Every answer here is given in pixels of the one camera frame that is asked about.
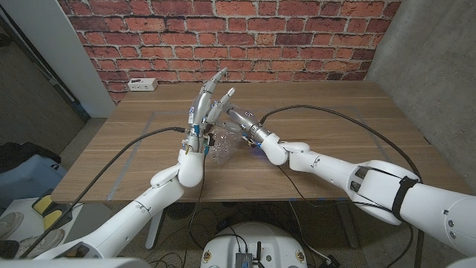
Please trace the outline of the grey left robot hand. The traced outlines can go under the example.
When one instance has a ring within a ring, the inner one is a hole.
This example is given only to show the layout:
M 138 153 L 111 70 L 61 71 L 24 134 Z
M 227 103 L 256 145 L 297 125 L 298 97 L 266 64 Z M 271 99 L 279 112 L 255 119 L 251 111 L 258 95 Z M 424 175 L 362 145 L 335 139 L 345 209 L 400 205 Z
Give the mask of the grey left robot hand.
M 211 97 L 216 85 L 227 72 L 228 69 L 223 68 L 200 89 L 189 111 L 188 124 L 190 125 L 191 135 L 200 136 L 208 124 L 215 124 L 222 110 L 228 105 L 231 96 L 235 93 L 235 88 L 231 88 L 219 101 L 212 104 Z

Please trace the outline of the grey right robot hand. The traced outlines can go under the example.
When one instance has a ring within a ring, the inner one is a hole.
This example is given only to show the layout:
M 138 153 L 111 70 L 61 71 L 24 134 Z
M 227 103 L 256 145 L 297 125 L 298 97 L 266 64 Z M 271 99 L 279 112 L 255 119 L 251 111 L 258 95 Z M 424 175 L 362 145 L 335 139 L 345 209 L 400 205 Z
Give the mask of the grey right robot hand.
M 222 124 L 225 129 L 233 133 L 244 131 L 249 135 L 254 135 L 260 128 L 258 120 L 251 112 L 234 105 L 229 105 L 225 110 L 231 119 L 231 121 Z

